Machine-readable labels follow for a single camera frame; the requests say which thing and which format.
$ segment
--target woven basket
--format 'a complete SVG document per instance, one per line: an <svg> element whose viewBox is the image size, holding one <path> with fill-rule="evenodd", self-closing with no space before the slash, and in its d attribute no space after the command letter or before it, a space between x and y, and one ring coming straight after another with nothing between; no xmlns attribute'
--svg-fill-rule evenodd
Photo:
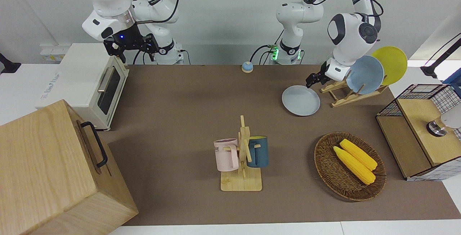
<svg viewBox="0 0 461 235"><path fill-rule="evenodd" d="M333 146L341 147L339 143L345 138L376 160L374 183L362 183L336 156ZM386 183L386 169L377 152L367 142L350 133L337 132L323 136L315 146L314 162L325 184L336 194L351 201L365 201L376 197Z"/></svg>

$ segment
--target mug holder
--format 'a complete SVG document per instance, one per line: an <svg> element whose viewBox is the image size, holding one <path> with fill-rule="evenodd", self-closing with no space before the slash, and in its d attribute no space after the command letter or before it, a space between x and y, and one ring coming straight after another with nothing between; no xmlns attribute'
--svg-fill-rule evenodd
<svg viewBox="0 0 461 235"><path fill-rule="evenodd" d="M247 160L252 162L248 143L250 139L250 128L245 126L243 115L240 116L240 132L238 133L237 152L239 156L238 170L221 172L221 190L230 191L254 191L262 190L261 169L247 166Z"/></svg>

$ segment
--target corn cob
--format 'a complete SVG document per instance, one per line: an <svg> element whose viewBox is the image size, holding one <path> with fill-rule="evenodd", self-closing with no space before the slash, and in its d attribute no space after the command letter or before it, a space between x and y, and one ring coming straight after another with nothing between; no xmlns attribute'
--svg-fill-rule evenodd
<svg viewBox="0 0 461 235"><path fill-rule="evenodd" d="M336 146L333 147L338 158L352 171L364 184L369 185L373 183L376 176L360 163L355 157L350 155L347 151L342 150Z"/></svg>
<svg viewBox="0 0 461 235"><path fill-rule="evenodd" d="M370 157L365 151L363 151L361 148L357 147L354 143L347 139L343 139L339 143L341 147L349 152L353 157L355 157L360 163L362 163L364 166L366 166L370 171L373 171L377 167L377 163L372 157Z"/></svg>

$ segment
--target blue mug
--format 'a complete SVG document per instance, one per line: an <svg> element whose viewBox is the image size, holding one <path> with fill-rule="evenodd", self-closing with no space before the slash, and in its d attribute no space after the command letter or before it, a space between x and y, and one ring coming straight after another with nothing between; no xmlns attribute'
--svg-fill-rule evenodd
<svg viewBox="0 0 461 235"><path fill-rule="evenodd" d="M269 165L269 149L266 136L252 136L248 144L250 148L251 162L247 160L247 166L251 168L264 168Z"/></svg>

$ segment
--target oven window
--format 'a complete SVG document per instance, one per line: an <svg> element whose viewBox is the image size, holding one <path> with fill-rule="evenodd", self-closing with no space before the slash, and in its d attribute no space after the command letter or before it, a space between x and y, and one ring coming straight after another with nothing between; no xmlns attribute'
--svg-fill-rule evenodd
<svg viewBox="0 0 461 235"><path fill-rule="evenodd" d="M113 67L114 73L109 81L109 85L107 86L106 91L99 96L98 100L98 106L105 115L109 112L115 92L117 91L117 86L120 83L120 74L117 72L117 69L115 69L115 66Z"/></svg>

